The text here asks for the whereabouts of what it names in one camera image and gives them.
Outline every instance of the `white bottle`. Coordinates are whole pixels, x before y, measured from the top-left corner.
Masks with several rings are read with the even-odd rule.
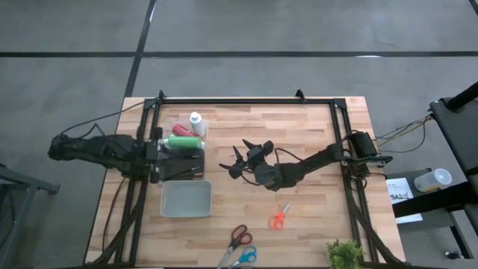
[[[199,113],[191,113],[189,121],[191,122],[191,126],[193,127],[194,133],[196,133],[196,135],[203,137],[206,134],[204,122],[202,121],[201,115],[199,115]]]
[[[414,180],[415,187],[422,192],[436,190],[449,185],[452,177],[445,169],[438,168],[432,172],[428,172]]]

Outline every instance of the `concrete floor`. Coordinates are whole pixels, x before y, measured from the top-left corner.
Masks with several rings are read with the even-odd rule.
[[[149,0],[8,0],[0,2],[0,52],[136,50]],[[405,1],[159,1],[146,51],[476,50],[478,16],[467,0]],[[0,58],[0,162],[60,182],[39,193],[16,263],[33,268],[80,265],[105,169],[46,155],[50,140],[73,123],[122,104],[132,58]],[[428,104],[477,80],[478,58],[143,59],[133,96],[366,96],[374,130],[382,134],[426,115]],[[100,122],[114,132],[117,117]],[[436,123],[425,144],[395,154],[387,173],[443,167],[465,180]],[[73,134],[80,134],[77,129]],[[387,149],[419,144],[415,132]],[[478,253],[462,212],[460,225]],[[447,260],[456,247],[448,229],[401,233],[407,261],[476,268]]]

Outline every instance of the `scissors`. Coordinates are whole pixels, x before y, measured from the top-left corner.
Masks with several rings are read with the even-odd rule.
[[[256,259],[257,259],[257,249],[254,246],[248,246],[242,251],[242,255],[240,256],[240,258],[232,265],[229,265],[228,269],[237,267],[243,262],[255,262]]]
[[[288,202],[285,204],[284,209],[275,216],[270,217],[269,219],[269,227],[271,229],[282,229],[284,226],[284,215],[287,210],[291,207],[291,204]]]
[[[247,232],[247,226],[241,224],[232,231],[231,234],[231,243],[227,248],[226,253],[224,254],[223,258],[219,262],[217,269],[220,269],[229,259],[231,253],[237,249],[240,245],[246,245],[252,242],[252,235]]]

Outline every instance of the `wooden table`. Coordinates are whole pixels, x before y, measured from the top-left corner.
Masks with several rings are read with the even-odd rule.
[[[373,136],[365,98],[345,98],[352,129],[369,132]],[[127,98],[123,108],[143,100]],[[329,106],[162,105],[159,124],[164,123],[168,117],[188,118],[192,111],[199,112],[209,121],[205,180],[213,188],[212,214],[204,218],[162,217],[159,215],[161,188],[150,185],[136,266],[216,267],[226,251],[232,230],[242,223],[249,227],[254,237],[252,244],[258,249],[255,267],[329,266],[326,243],[335,239],[345,241],[352,238],[339,164],[316,170],[305,176],[295,188],[284,188],[278,192],[249,185],[240,179],[233,180],[226,170],[217,165],[235,162],[232,145],[245,156],[246,147],[241,141],[243,138],[252,143],[272,140],[275,147],[287,149],[301,158],[325,149],[335,142]],[[135,136],[140,115],[141,106],[122,114],[117,133]],[[279,152],[279,157],[281,162],[295,162],[283,152]],[[275,163],[275,156],[269,155],[267,161],[269,164]],[[101,253],[106,217],[121,180],[122,177],[116,170],[109,170],[106,174],[86,262],[94,260]],[[392,253],[404,261],[383,176],[369,177],[365,192],[373,228]],[[112,239],[120,226],[125,193],[126,184],[123,185],[114,208],[108,240]],[[291,208],[286,214],[284,229],[269,229],[269,217],[282,210],[287,202],[291,203]],[[129,253],[131,234],[132,229],[126,238],[125,257]],[[361,238],[367,252],[363,230]],[[236,250],[230,261],[240,253],[241,249]]]

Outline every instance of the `potted plant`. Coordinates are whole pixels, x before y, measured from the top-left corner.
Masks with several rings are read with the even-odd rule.
[[[331,269],[360,269],[358,257],[364,254],[355,241],[327,243]]]

